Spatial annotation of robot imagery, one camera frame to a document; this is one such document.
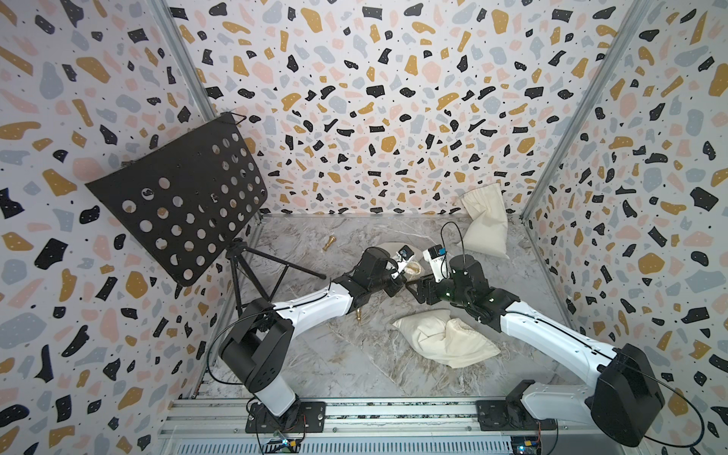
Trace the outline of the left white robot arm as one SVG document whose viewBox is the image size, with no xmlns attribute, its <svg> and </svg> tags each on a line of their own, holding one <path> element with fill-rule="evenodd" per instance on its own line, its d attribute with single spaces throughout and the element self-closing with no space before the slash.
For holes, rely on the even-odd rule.
<svg viewBox="0 0 728 455">
<path fill-rule="evenodd" d="M 279 303 L 252 301 L 226 329 L 219 358 L 269 415 L 280 425 L 293 427 L 301 400 L 281 377 L 291 342 L 328 320 L 358 311 L 377 292 L 396 295 L 404 287 L 405 268 L 414 256 L 409 246 L 396 254 L 373 246 L 364 250 L 351 271 L 322 290 Z"/>
</svg>

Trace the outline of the cream soil bag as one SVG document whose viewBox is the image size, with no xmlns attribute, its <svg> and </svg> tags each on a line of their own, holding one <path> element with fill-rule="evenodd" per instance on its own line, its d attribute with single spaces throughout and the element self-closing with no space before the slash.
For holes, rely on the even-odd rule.
<svg viewBox="0 0 728 455">
<path fill-rule="evenodd" d="M 463 369 L 494 358 L 500 348 L 480 332 L 438 309 L 413 314 L 392 325 L 423 358 L 451 369 Z"/>
</svg>

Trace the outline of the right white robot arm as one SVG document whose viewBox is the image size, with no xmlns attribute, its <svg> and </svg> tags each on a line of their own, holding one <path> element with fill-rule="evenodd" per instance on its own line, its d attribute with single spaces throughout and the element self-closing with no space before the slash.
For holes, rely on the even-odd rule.
<svg viewBox="0 0 728 455">
<path fill-rule="evenodd" d="M 471 255 L 449 259 L 442 246 L 434 246 L 423 258 L 431 273 L 408 284 L 419 303 L 446 301 L 461 308 L 476 322 L 535 347 L 581 380 L 579 386 L 527 382 L 516 394 L 527 413 L 538 420 L 593 424 L 624 447 L 642 443 L 665 398 L 640 348 L 616 348 L 542 315 L 517 295 L 491 286 Z"/>
</svg>

